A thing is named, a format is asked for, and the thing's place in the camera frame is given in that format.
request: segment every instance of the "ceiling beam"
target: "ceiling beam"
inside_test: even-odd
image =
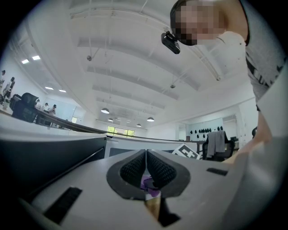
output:
[[[140,98],[140,97],[137,97],[135,95],[133,96],[131,93],[120,92],[117,90],[111,90],[110,91],[108,88],[104,88],[104,87],[100,87],[100,86],[96,86],[96,85],[93,85],[92,89],[97,91],[97,92],[108,93],[108,94],[111,94],[114,96],[119,96],[122,98],[126,98],[126,99],[130,99],[130,100],[133,100],[136,102],[140,102],[140,103],[143,103],[145,105],[150,105],[150,103],[151,103],[149,100],[145,100],[144,98]],[[160,105],[158,103],[153,103],[151,106],[156,107],[156,108],[161,109],[161,110],[165,109],[165,106]]]
[[[120,73],[120,72],[116,72],[116,71],[106,71],[105,69],[101,69],[101,68],[95,68],[95,72],[94,72],[94,68],[89,66],[87,68],[87,72],[90,72],[90,73],[95,73],[95,74],[101,74],[101,75],[105,75],[105,76],[110,76],[110,77],[113,77],[113,78],[117,78],[117,79],[121,79],[121,80],[124,80],[124,81],[129,81],[131,83],[134,83],[134,84],[137,84],[137,85],[140,85],[142,87],[145,87],[145,88],[148,88],[150,90],[153,90],[155,92],[158,92],[158,93],[162,93],[163,92],[163,88],[162,87],[159,87],[157,85],[154,85],[154,84],[151,84],[143,79],[138,79],[138,77],[133,77],[133,76],[129,76],[129,75],[126,75],[126,74],[123,74],[123,73]],[[169,97],[169,98],[172,98],[174,100],[178,100],[179,96],[173,92],[164,92],[165,96]]]
[[[179,72],[179,70],[176,69],[176,66],[173,68],[171,67],[171,65],[169,63],[164,63],[161,60],[155,59],[155,58],[151,58],[150,53],[143,53],[140,50],[135,50],[135,49],[131,49],[129,47],[125,47],[125,45],[123,44],[114,44],[114,45],[110,45],[110,47],[106,48],[105,47],[105,42],[103,41],[99,41],[99,40],[91,40],[91,46],[93,48],[100,48],[100,49],[105,49],[105,50],[111,50],[111,51],[116,51],[116,52],[120,52],[123,54],[127,54],[136,58],[141,59],[141,61],[145,61],[148,62],[154,66],[160,67],[161,69],[169,72],[171,75],[175,76],[176,78],[180,79],[182,76],[181,74],[177,74]],[[79,48],[89,48],[90,44],[87,38],[83,38],[81,37],[78,43],[78,47]],[[194,90],[198,90],[198,85],[195,84],[195,82],[191,79],[191,78],[186,78],[184,81],[187,85],[189,85],[192,89]]]
[[[147,110],[142,110],[142,109],[139,109],[139,108],[135,108],[135,107],[132,107],[132,106],[129,106],[129,105],[123,105],[123,104],[120,104],[120,103],[117,103],[117,102],[108,102],[107,100],[103,99],[103,98],[100,98],[100,97],[97,97],[96,101],[99,103],[102,103],[103,106],[105,106],[106,104],[108,105],[112,105],[112,106],[116,106],[116,107],[120,107],[120,108],[123,108],[123,109],[126,109],[126,110],[131,110],[131,111],[136,111],[136,112],[139,112],[139,113],[145,113],[145,114],[148,114],[148,115],[153,115],[155,116],[156,113],[155,112],[152,112],[152,111],[147,111]]]

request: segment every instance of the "window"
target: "window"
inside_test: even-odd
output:
[[[112,126],[107,126],[107,132],[111,132],[111,133],[108,133],[108,134],[112,135],[112,136],[120,136],[120,137],[122,137],[122,135],[117,135],[118,133],[126,135],[126,137],[135,136],[135,131],[133,131],[133,130],[123,129],[123,128],[116,128],[116,127],[112,127]]]
[[[71,122],[76,124],[76,122],[77,122],[77,117],[72,117]]]

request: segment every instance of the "ceiling light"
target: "ceiling light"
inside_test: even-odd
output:
[[[107,109],[107,108],[101,109],[101,112],[102,112],[102,113],[106,113],[106,114],[109,114],[109,113],[110,113],[110,112],[109,112],[109,109]]]
[[[147,121],[153,122],[154,118],[153,117],[148,117]]]
[[[40,57],[38,55],[37,56],[33,56],[32,58],[33,58],[34,61],[40,59]]]
[[[28,62],[29,62],[28,59],[25,59],[24,61],[22,61],[23,64],[26,64]]]

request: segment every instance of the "office chair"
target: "office chair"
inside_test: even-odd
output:
[[[202,145],[202,159],[207,160],[207,149],[208,149],[208,137],[207,140]],[[213,161],[224,161],[226,158],[229,158],[232,156],[233,151],[235,147],[235,142],[232,140],[228,140],[225,132],[225,152],[224,153],[218,153],[216,152],[214,156],[212,156],[211,160]]]

